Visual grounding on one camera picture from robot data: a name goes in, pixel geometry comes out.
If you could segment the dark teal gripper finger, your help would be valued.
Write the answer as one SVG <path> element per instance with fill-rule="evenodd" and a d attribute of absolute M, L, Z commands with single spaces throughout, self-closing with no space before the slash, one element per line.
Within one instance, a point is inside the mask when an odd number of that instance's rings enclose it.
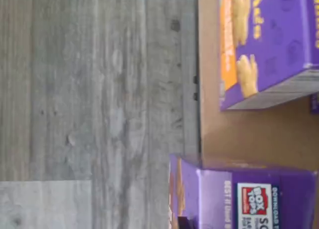
<path fill-rule="evenodd" d="M 177 218 L 179 229 L 197 229 L 196 218 L 188 218 L 185 216 L 179 216 Z"/>

